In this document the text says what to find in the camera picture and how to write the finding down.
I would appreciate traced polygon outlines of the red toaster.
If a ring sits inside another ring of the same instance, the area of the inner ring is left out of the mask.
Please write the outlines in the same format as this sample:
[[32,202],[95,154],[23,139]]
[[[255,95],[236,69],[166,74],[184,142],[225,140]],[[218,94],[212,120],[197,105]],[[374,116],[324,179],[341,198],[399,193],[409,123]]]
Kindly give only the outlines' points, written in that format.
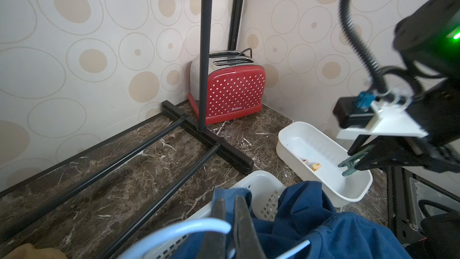
[[243,52],[225,50],[209,54],[206,124],[261,111],[266,83],[264,68]]

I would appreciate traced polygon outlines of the yellow orange clothespin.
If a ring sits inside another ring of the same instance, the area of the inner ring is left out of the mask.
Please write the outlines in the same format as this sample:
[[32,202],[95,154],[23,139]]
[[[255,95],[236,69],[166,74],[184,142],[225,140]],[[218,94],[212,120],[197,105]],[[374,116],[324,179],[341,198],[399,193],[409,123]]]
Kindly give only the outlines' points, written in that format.
[[312,170],[313,172],[318,171],[321,167],[322,167],[322,165],[321,165],[320,163],[314,163],[314,164],[312,164],[312,165],[310,166],[310,168],[311,168],[311,170]]

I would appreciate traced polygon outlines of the white plastic bin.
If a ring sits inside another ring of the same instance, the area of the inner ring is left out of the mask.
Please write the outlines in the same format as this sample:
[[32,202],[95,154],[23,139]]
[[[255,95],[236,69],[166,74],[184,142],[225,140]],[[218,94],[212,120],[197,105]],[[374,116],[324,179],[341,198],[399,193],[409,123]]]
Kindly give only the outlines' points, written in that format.
[[[342,176],[346,168],[338,165],[349,157],[347,151],[305,122],[294,122],[279,131],[276,152],[302,181],[320,182],[336,208],[361,201],[373,183],[370,171]],[[309,165],[304,165],[302,158],[309,160]],[[322,165],[316,172],[310,168],[314,163]]]

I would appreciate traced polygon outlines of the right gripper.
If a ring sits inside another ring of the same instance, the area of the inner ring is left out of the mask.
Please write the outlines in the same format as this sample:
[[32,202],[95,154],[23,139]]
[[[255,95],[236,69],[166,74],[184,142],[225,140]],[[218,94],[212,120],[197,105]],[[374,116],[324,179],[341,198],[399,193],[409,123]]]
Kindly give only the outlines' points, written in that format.
[[422,166],[437,173],[460,171],[460,153],[449,144],[460,138],[460,83],[446,79],[425,92],[407,109],[428,133],[417,137],[359,135],[347,151],[361,156],[355,169],[364,171],[393,166]]

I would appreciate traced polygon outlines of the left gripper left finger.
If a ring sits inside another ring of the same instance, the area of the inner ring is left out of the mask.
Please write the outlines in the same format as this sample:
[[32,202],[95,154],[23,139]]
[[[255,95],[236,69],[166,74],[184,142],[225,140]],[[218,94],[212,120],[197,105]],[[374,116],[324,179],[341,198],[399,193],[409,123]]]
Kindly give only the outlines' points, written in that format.
[[224,199],[216,199],[211,211],[212,223],[210,231],[206,231],[197,259],[226,258],[226,205]]

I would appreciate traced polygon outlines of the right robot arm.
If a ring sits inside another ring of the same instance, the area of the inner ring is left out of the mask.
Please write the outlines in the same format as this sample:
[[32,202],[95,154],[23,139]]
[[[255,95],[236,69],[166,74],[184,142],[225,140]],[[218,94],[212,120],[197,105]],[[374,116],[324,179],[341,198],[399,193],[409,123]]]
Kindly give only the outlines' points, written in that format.
[[359,129],[340,163],[343,176],[393,166],[458,173],[449,144],[460,137],[460,0],[428,0],[396,25],[393,47],[404,67],[378,63],[354,26],[351,2],[339,2],[340,25],[371,84],[333,111],[341,129]]

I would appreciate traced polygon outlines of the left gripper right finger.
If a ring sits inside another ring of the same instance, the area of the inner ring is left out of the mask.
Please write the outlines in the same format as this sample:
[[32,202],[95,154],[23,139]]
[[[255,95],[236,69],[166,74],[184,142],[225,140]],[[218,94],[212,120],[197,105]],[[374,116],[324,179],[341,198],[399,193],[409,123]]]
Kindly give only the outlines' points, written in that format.
[[237,196],[234,202],[233,240],[235,259],[265,259],[245,198]]

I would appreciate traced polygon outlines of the tan yellow t-shirt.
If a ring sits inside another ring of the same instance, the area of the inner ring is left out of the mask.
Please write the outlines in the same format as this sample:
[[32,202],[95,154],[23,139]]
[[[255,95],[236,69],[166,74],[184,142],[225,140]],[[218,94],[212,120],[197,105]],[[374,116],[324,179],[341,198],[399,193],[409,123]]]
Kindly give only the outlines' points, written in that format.
[[3,259],[67,259],[67,256],[56,248],[36,248],[26,243],[12,250]]

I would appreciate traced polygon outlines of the black clothes rack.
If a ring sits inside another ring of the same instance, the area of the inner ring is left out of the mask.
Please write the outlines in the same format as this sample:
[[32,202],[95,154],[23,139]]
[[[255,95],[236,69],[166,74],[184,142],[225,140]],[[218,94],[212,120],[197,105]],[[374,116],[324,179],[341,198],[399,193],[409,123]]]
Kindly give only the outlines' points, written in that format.
[[66,193],[47,203],[36,212],[32,212],[18,223],[7,228],[1,234],[1,242],[7,242],[15,235],[28,228],[66,201],[82,192],[87,187],[93,185],[103,177],[106,177],[118,167],[134,158],[141,151],[153,145],[166,135],[173,132],[178,127],[186,130],[191,136],[199,140],[208,147],[207,152],[199,158],[179,179],[172,184],[159,199],[143,210],[136,219],[119,234],[115,240],[109,244],[97,257],[99,259],[109,259],[115,252],[125,244],[155,213],[157,213],[178,190],[193,177],[205,164],[215,155],[227,161],[242,175],[248,175],[253,171],[253,160],[230,145],[224,138],[214,134],[206,127],[207,116],[207,91],[208,91],[208,65],[210,58],[210,37],[212,21],[212,0],[201,0],[201,31],[200,31],[200,84],[199,84],[199,112],[198,119],[193,120],[187,113],[182,112],[169,101],[162,102],[162,114],[172,119],[172,123],[149,137],[146,141],[136,146],[134,149],[116,159],[109,166],[98,171],[95,175],[84,180],[76,187],[72,187]]

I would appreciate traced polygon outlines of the light blue hanger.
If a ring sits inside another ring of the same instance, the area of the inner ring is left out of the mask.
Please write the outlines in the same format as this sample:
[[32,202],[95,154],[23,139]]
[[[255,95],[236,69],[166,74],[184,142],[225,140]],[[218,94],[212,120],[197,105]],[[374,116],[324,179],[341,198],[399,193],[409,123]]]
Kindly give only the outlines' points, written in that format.
[[[212,223],[215,222],[212,218],[203,218],[169,225],[138,241],[122,253],[119,259],[140,259],[151,249],[155,249],[158,246],[161,247],[173,239],[178,239],[191,233],[210,231]],[[231,224],[226,222],[226,234],[230,231]]]

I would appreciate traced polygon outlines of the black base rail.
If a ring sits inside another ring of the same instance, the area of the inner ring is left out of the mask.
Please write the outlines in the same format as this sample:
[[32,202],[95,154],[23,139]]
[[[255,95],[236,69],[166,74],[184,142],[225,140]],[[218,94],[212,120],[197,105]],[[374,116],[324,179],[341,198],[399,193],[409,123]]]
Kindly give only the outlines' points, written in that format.
[[460,210],[459,182],[453,174],[434,175],[420,167],[388,167],[388,227],[403,245],[425,238],[426,217]]

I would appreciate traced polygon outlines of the dark blue t-shirt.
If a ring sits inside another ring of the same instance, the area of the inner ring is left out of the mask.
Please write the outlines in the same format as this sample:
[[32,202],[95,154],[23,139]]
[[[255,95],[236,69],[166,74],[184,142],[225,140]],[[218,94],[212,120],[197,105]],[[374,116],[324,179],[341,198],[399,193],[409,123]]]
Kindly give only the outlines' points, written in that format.
[[[225,255],[235,251],[234,202],[242,196],[252,211],[252,193],[245,188],[217,188],[213,200],[224,199],[226,220],[232,231],[226,235]],[[305,181],[287,187],[278,200],[274,221],[250,213],[266,259],[408,259],[410,255],[393,233],[355,213],[337,212],[320,183]],[[190,235],[172,255],[196,259],[205,233]]]

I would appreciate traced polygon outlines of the mint green clothespin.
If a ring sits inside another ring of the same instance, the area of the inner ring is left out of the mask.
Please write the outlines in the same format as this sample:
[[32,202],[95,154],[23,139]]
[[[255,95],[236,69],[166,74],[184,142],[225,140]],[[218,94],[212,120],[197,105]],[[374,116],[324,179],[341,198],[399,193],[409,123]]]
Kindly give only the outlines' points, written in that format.
[[346,167],[347,169],[342,172],[342,176],[347,177],[352,175],[357,171],[356,166],[357,164],[368,154],[372,149],[374,148],[374,145],[370,145],[365,147],[363,150],[357,152],[354,155],[351,155],[348,159],[345,159],[342,161],[338,167]]

